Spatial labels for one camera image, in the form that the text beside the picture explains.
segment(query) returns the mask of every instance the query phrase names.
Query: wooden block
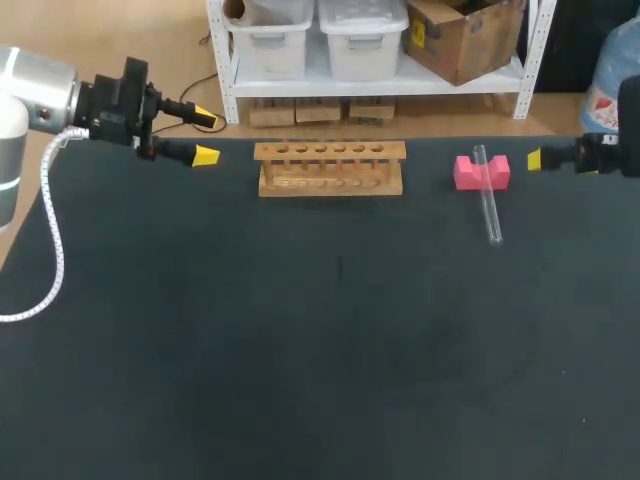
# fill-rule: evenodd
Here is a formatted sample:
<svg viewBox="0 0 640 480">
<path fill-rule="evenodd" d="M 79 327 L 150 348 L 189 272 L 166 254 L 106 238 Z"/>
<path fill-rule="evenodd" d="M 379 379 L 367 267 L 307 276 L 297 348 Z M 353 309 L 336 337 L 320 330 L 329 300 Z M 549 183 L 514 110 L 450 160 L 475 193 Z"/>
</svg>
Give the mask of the wooden block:
<svg viewBox="0 0 640 480">
<path fill-rule="evenodd" d="M 298 98 L 296 99 L 296 122 L 335 122 L 342 118 L 340 99 Z"/>
<path fill-rule="evenodd" d="M 249 111 L 252 127 L 285 127 L 295 125 L 292 98 L 256 98 Z"/>
<path fill-rule="evenodd" d="M 261 197 L 402 195 L 404 142 L 258 143 Z"/>
<path fill-rule="evenodd" d="M 349 107 L 350 118 L 390 120 L 395 114 L 393 97 L 353 97 Z"/>
</svg>

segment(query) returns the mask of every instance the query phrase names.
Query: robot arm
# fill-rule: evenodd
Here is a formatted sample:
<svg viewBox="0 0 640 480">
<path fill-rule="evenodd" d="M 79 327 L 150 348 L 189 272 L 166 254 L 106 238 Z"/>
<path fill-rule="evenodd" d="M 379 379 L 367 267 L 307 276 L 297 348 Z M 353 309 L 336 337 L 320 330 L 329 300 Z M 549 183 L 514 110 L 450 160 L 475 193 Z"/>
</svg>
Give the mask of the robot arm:
<svg viewBox="0 0 640 480">
<path fill-rule="evenodd" d="M 93 83 L 80 82 L 73 67 L 0 46 L 0 92 L 25 105 L 30 129 L 58 134 L 69 126 L 86 128 L 92 140 L 135 146 L 140 158 L 161 155 L 193 166 L 196 147 L 175 148 L 154 138 L 153 120 L 164 112 L 211 128 L 217 117 L 191 102 L 163 98 L 147 83 L 148 70 L 146 62 L 127 58 L 121 78 L 96 75 Z"/>
<path fill-rule="evenodd" d="M 618 93 L 618 135 L 587 133 L 568 147 L 542 147 L 529 154 L 529 170 L 558 170 L 573 163 L 576 173 L 640 177 L 640 76 L 627 78 Z"/>
<path fill-rule="evenodd" d="M 187 166 L 217 162 L 216 150 L 152 135 L 159 112 L 203 127 L 213 127 L 217 117 L 163 98 L 147 74 L 146 62 L 128 58 L 121 78 L 97 75 L 93 83 L 80 82 L 73 67 L 0 46 L 0 232 L 13 218 L 27 130 L 57 135 L 79 127 L 92 140 L 135 147 L 145 160 L 160 155 Z"/>
</svg>

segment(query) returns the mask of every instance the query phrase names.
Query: cardboard box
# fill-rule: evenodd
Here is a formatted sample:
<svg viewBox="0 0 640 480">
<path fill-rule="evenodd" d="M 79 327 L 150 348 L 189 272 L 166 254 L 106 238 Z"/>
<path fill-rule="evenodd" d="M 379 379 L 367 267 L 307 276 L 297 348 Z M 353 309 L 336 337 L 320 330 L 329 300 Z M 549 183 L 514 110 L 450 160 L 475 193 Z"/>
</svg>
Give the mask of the cardboard box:
<svg viewBox="0 0 640 480">
<path fill-rule="evenodd" d="M 409 0 L 405 50 L 453 85 L 462 85 L 511 62 L 525 2 L 484 0 L 453 8 L 451 0 Z"/>
</svg>

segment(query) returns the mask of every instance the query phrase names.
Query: storage bin lid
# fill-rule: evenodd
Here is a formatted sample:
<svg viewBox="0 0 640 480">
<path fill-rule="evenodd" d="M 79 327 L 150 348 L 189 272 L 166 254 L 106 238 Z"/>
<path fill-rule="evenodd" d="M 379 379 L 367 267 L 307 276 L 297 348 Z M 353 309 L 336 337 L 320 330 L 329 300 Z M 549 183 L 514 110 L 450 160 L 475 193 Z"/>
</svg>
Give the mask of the storage bin lid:
<svg viewBox="0 0 640 480">
<path fill-rule="evenodd" d="M 397 33 L 408 26 L 400 0 L 320 0 L 320 29 L 329 35 Z"/>
<path fill-rule="evenodd" d="M 223 9 L 228 3 L 236 0 L 226 0 Z M 308 30 L 313 21 L 313 0 L 251 0 L 247 9 L 258 17 L 258 21 L 252 25 L 237 25 L 228 18 L 223 11 L 222 18 L 225 26 L 230 32 L 268 34 L 287 33 Z M 268 19 L 266 24 L 260 23 L 260 18 Z"/>
</svg>

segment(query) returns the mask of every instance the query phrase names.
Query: test tube rack hole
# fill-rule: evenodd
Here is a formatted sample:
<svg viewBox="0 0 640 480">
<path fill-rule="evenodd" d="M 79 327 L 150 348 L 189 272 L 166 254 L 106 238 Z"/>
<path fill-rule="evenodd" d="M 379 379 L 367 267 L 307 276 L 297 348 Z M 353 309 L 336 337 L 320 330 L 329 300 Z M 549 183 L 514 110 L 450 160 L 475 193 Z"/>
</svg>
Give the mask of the test tube rack hole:
<svg viewBox="0 0 640 480">
<path fill-rule="evenodd" d="M 404 142 L 257 143 L 261 197 L 402 195 Z"/>
</svg>

